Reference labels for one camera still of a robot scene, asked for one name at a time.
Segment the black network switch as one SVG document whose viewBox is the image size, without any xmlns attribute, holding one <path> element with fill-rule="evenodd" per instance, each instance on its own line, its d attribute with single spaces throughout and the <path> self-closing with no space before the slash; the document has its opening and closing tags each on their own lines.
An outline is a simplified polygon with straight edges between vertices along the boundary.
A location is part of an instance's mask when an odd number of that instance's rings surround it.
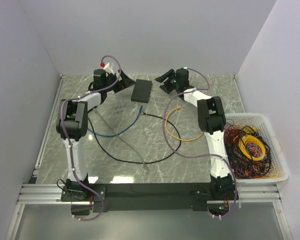
<svg viewBox="0 0 300 240">
<path fill-rule="evenodd" d="M 147 104 L 150 100 L 152 81 L 137 79 L 132 91 L 131 101 Z"/>
</svg>

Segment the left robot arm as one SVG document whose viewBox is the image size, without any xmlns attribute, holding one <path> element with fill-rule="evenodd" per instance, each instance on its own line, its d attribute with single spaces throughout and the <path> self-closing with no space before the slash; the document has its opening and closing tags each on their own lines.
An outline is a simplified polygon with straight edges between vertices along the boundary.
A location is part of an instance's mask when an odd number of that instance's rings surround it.
<svg viewBox="0 0 300 240">
<path fill-rule="evenodd" d="M 93 71 L 93 81 L 88 85 L 84 95 L 60 101 L 56 131 L 63 139 L 66 148 L 67 181 L 78 182 L 72 194 L 79 201 L 87 200 L 91 194 L 91 189 L 87 186 L 88 171 L 83 150 L 88 131 L 88 114 L 104 103 L 108 92 L 118 93 L 135 84 L 136 82 L 121 70 L 116 74 L 108 70 L 96 69 Z"/>
</svg>

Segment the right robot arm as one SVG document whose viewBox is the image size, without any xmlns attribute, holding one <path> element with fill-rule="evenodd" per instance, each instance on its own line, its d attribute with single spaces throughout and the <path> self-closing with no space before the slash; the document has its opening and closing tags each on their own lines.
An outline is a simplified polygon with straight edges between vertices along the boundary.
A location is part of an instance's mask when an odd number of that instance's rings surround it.
<svg viewBox="0 0 300 240">
<path fill-rule="evenodd" d="M 219 96 L 209 96 L 205 93 L 210 88 L 196 88 L 190 84 L 189 71 L 193 71 L 207 82 L 208 79 L 192 68 L 170 69 L 157 77 L 155 81 L 161 83 L 160 88 L 167 94 L 172 91 L 183 101 L 192 104 L 197 109 L 197 120 L 200 130 L 207 140 L 210 157 L 210 195 L 216 199 L 223 199 L 235 190 L 235 177 L 229 165 L 224 143 L 226 116 Z"/>
</svg>

